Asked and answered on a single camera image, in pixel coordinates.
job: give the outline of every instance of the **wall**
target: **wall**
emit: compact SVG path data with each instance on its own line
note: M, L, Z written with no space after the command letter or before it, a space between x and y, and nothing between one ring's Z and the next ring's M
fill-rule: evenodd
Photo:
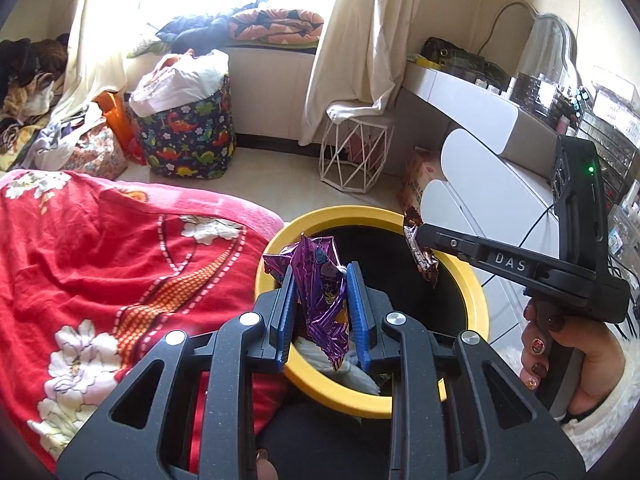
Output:
M481 0L470 47L476 52L500 7L510 0ZM640 88L640 32L620 0L525 0L538 12L558 14L577 40L576 68L591 86L591 70L599 65Z
M18 0L0 30L0 41L56 38L69 32L74 8L74 0Z
M468 48L480 0L420 0L409 34L408 51L420 52L430 36Z

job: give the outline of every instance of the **white flower print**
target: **white flower print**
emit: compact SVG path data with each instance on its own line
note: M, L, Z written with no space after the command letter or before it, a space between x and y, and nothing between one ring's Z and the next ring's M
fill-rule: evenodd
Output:
M116 387L120 368L117 340L103 332L95 335L93 322L85 319L76 331L63 326L55 335L60 348L52 352L44 384L47 397L38 403L41 422L28 420L40 435L40 444L57 459L89 416Z
M38 403L38 413L42 422L28 420L27 424L40 435L40 445L54 460L58 460L66 445L95 410L96 406L82 405L78 411L67 411L55 400L44 399Z
M25 191L35 189L33 197L39 199L43 193L52 189L62 189L71 180L71 175L61 171L29 171L6 185L5 196L16 199Z
M182 236L193 237L197 243L211 245L214 238L231 240L238 238L242 226L222 218L208 218L206 216L185 215L180 220L184 222Z

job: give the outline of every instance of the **trash bin rim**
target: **trash bin rim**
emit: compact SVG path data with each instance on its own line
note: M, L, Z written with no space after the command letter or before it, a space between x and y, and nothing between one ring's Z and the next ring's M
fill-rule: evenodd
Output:
M361 225L386 229L401 235L403 216L387 209L360 205L339 205L311 211L286 224L268 243L265 254L278 253L298 240L300 233L315 234L327 229ZM453 276L466 306L468 329L475 330L485 340L489 335L489 312L482 291L471 266L449 254L436 256ZM273 290L276 281L264 272L260 262L255 277L255 297ZM284 374L300 390L321 404L338 412L366 418L391 418L391 397L363 394L338 384L315 370L292 345ZM442 382L440 396L446 397Z

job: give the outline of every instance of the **sleeve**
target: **sleeve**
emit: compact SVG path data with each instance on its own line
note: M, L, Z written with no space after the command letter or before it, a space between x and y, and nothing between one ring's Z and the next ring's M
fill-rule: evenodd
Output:
M621 346L626 362L618 385L590 416L580 422L571 420L562 426L580 451L587 469L596 463L618 436L640 399L640 340L623 341ZM520 373L522 364L519 350L507 348L499 354L516 374Z

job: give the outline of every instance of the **geometric metal stand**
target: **geometric metal stand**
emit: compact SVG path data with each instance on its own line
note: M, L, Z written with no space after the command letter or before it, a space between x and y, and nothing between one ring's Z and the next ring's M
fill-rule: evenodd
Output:
M344 104L331 104L344 108ZM320 180L348 193L366 193L378 180L394 134L395 117L356 116L335 124L329 120L320 145Z

